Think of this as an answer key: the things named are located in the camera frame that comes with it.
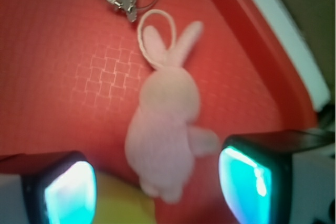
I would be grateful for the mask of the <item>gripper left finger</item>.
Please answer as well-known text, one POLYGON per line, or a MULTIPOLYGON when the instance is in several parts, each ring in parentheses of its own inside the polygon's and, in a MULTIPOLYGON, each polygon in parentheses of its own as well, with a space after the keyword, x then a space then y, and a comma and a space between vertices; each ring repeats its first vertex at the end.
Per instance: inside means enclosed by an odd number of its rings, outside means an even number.
POLYGON ((78 151, 1 156, 1 223, 92 223, 95 170, 78 151))

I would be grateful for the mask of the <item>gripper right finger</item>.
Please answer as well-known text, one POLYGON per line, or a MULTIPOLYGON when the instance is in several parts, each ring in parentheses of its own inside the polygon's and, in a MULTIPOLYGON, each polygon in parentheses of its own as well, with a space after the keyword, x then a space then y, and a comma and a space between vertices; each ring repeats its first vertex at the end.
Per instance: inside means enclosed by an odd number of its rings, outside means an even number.
POLYGON ((335 134, 321 129, 231 135, 218 160, 238 223, 335 223, 335 134))

